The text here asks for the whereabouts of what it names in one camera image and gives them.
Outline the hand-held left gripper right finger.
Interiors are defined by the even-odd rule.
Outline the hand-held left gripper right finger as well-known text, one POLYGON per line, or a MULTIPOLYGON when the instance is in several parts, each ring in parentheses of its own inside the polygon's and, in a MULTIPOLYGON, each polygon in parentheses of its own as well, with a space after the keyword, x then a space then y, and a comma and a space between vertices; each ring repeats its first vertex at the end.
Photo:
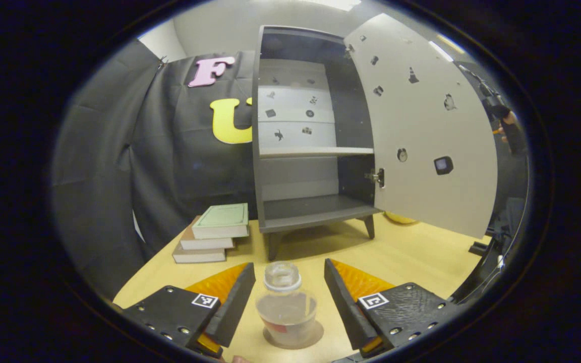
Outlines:
POLYGON ((394 285, 337 260, 325 260, 324 279, 361 358, 413 345, 462 311, 417 283, 394 285))

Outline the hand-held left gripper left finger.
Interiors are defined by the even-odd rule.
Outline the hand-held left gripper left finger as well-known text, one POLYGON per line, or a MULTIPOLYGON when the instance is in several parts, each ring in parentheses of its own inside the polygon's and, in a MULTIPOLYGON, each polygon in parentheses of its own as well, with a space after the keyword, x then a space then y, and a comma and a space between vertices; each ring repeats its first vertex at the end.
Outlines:
POLYGON ((255 282, 254 264, 242 263, 189 287, 166 285, 122 314, 163 341, 219 358, 233 340, 255 282))

